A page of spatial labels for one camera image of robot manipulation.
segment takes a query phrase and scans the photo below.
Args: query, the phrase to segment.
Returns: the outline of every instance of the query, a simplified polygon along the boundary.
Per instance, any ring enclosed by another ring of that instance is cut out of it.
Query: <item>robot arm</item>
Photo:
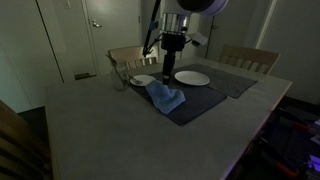
[[[143,55],[149,54],[149,39],[151,31],[155,27],[155,17],[159,9],[161,0],[156,0],[149,31],[144,44]],[[188,31],[190,16],[192,13],[199,13],[205,16],[214,16],[221,12],[228,0],[165,0],[161,30],[161,48],[167,51],[163,62],[163,84],[169,84],[171,71],[174,67],[175,53],[181,52],[186,44],[186,33]],[[199,34],[192,34],[192,39],[197,39],[195,45],[206,43],[206,38]]]

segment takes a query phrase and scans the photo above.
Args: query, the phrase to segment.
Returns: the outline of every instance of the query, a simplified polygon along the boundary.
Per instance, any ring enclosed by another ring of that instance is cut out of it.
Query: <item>white wall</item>
[[[0,44],[0,100],[16,112],[32,108],[6,53]]]
[[[287,95],[319,104],[320,1],[278,1],[261,48],[281,53],[272,76],[293,81]]]
[[[45,88],[62,83],[62,78],[36,1],[1,2],[0,24],[0,71],[8,77],[1,77],[0,98],[17,112],[26,110],[28,103],[30,109],[43,106]]]

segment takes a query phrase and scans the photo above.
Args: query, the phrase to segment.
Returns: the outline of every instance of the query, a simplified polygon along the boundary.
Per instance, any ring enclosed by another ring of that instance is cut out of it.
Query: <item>dining table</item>
[[[114,90],[108,74],[48,87],[45,110],[54,179],[225,179],[292,83],[199,57],[176,60],[175,68],[195,63],[256,83],[183,126],[132,87]],[[153,74],[162,65],[129,73]]]

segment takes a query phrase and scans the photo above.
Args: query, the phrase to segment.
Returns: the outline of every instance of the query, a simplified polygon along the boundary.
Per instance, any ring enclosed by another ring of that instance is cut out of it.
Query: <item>chair back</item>
[[[146,57],[142,55],[142,46],[132,46],[125,48],[112,49],[108,54],[117,62],[126,62],[129,69],[158,64],[158,46],[152,47],[151,54]]]
[[[29,124],[0,100],[0,177],[50,179],[50,150]]]
[[[269,74],[279,57],[279,53],[225,44],[219,62]]]

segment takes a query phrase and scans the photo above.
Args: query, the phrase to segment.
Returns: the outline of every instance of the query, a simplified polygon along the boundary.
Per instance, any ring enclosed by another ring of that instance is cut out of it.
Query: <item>blue cloth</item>
[[[150,82],[146,89],[152,98],[154,106],[163,114],[170,113],[186,100],[181,90],[169,89],[168,86],[162,85],[160,81],[154,80]]]

